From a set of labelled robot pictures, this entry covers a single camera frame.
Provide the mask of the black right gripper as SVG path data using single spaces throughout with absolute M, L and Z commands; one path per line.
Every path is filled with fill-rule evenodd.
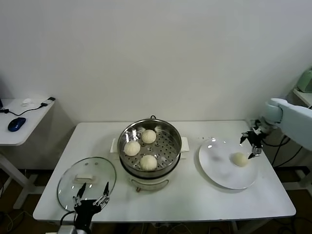
M 260 156 L 262 152 L 262 140 L 270 134 L 270 125 L 264 119 L 249 119 L 249 130 L 243 132 L 240 137 L 239 144 L 242 144 L 246 139 L 252 145 L 252 152 L 248 159 Z

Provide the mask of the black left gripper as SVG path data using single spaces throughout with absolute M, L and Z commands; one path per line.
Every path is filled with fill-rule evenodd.
M 76 220 L 74 221 L 75 227 L 89 227 L 92 217 L 99 213 L 101 207 L 105 207 L 109 202 L 109 182 L 106 183 L 103 195 L 97 200 L 90 199 L 81 201 L 85 189 L 86 183 L 83 183 L 77 195 L 73 196 L 75 211 L 77 213 Z

